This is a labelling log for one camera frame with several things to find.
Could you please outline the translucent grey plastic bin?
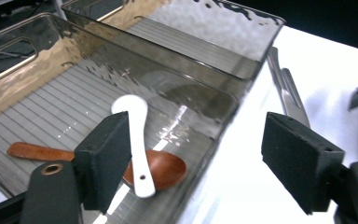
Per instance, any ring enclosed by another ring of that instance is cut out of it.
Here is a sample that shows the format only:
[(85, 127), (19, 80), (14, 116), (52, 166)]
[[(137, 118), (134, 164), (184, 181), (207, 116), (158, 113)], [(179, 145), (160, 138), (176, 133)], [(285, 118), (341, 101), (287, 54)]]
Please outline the translucent grey plastic bin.
[(40, 14), (0, 32), (0, 186), (26, 190), (32, 161), (7, 154), (16, 142), (75, 148), (125, 94), (149, 107), (145, 144), (186, 162), (179, 184), (148, 199), (122, 189), (107, 214), (88, 222), (173, 224), (182, 211), (238, 100), (226, 75), (100, 23), (77, 26)]
[(281, 17), (228, 0), (69, 0), (65, 13), (121, 29), (251, 79), (285, 24)]

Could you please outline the brown wooden spoon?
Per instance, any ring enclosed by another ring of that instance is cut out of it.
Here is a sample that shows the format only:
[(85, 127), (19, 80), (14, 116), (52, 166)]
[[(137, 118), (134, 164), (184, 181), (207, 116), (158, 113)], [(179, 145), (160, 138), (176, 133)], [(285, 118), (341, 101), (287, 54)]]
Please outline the brown wooden spoon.
[[(181, 158), (166, 151), (152, 149), (148, 149), (145, 153), (157, 191), (168, 189), (186, 177), (187, 166)], [(73, 151), (23, 142), (12, 144), (7, 149), (7, 154), (12, 157), (35, 161), (71, 161), (75, 157)]]

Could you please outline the metal knife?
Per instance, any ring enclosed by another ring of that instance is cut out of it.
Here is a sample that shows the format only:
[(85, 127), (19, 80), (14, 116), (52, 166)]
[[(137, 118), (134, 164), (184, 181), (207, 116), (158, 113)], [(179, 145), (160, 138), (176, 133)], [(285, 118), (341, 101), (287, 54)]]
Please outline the metal knife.
[(268, 67), (272, 74), (274, 84), (277, 88), (278, 94), (282, 102), (282, 87), (283, 87), (282, 72), (281, 72), (282, 68), (280, 68), (279, 65), (278, 49), (275, 47), (271, 47), (268, 52)]

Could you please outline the white ceramic spoon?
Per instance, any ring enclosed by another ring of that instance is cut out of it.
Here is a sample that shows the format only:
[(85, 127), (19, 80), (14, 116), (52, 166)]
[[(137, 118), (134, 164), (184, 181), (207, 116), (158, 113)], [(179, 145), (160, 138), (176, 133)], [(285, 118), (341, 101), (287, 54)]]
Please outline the white ceramic spoon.
[(111, 111), (113, 114), (127, 112), (129, 115), (134, 192), (140, 198), (149, 198), (156, 189), (145, 152), (147, 102), (137, 95), (127, 94), (113, 102)]

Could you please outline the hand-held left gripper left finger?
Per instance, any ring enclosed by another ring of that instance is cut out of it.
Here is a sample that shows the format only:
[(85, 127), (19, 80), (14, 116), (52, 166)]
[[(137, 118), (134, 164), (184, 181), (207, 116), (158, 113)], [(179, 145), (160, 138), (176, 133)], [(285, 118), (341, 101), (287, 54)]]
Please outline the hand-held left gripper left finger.
[(103, 119), (76, 147), (75, 171), (86, 210), (105, 214), (131, 160), (129, 114)]

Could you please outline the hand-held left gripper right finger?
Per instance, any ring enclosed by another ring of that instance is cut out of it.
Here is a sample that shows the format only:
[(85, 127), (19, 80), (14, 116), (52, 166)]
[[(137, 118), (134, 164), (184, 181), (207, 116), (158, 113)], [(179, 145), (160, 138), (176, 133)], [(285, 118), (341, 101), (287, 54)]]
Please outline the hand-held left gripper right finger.
[(306, 214), (328, 209), (328, 181), (343, 162), (342, 149), (296, 119), (268, 112), (261, 154)]

